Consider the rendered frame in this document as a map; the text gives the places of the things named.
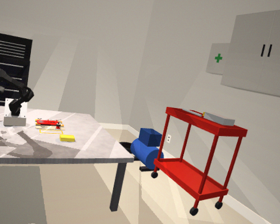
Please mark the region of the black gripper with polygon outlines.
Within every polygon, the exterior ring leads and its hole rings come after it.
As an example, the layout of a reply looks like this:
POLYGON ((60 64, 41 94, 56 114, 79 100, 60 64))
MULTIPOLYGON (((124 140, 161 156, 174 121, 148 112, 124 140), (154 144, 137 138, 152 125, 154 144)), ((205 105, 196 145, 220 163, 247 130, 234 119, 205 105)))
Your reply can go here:
POLYGON ((5 90, 5 88, 2 87, 2 86, 0 86, 0 94, 1 94, 1 95, 3 94, 4 90, 5 90))

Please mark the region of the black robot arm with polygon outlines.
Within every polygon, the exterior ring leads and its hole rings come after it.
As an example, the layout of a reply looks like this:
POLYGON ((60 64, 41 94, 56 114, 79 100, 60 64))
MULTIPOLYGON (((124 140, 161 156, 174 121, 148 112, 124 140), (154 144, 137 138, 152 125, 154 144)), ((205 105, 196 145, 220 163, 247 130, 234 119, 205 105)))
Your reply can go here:
POLYGON ((0 82, 3 82, 3 81, 7 82, 8 84, 10 84, 13 87, 16 87, 17 90, 19 91, 20 98, 18 100, 13 99, 9 103, 9 109, 11 111, 11 115, 12 116, 19 116, 20 111, 21 111, 20 108, 22 107, 21 104, 31 100, 32 97, 34 96, 34 93, 29 87, 26 87, 24 83, 18 82, 14 78, 8 76, 4 70, 0 69, 0 82), (22 90, 24 88, 27 89, 28 91, 23 94, 22 90))

